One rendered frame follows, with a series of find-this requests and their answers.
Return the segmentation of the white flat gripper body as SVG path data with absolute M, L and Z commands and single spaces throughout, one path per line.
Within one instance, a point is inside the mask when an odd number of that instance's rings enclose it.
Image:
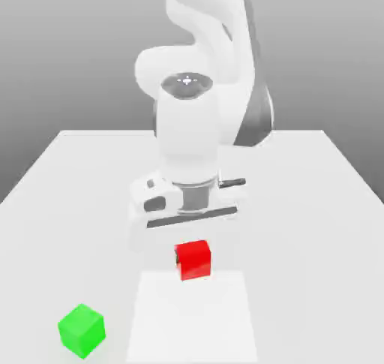
M 201 212 L 141 212 L 129 203 L 127 247 L 132 252 L 172 247 L 216 234 L 216 229 L 240 216 L 237 203 L 214 206 Z

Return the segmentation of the small red cube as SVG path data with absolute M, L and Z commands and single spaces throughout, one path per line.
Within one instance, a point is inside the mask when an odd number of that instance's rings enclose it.
M 176 266 L 182 281 L 211 275 L 212 253 L 205 240 L 178 244 L 174 248 Z

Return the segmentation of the small green cube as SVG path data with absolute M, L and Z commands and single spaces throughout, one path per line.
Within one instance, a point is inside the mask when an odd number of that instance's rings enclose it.
M 105 338 L 104 316 L 80 303 L 58 322 L 62 344 L 85 359 Z

